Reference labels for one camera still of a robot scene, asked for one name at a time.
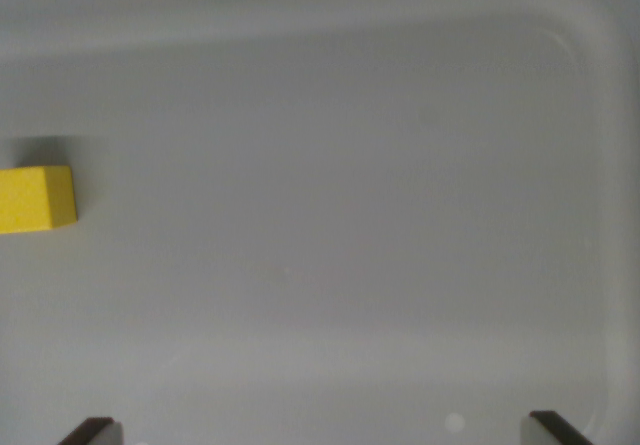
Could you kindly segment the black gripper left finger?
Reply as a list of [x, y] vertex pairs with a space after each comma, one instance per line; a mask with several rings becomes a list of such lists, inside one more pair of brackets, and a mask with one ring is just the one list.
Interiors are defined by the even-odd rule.
[[111, 417], [89, 417], [58, 445], [122, 445], [123, 426]]

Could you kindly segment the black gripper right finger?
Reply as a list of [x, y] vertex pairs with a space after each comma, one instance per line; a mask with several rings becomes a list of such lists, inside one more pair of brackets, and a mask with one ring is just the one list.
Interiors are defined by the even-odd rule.
[[535, 410], [521, 420], [521, 445], [593, 445], [587, 437], [552, 410]]

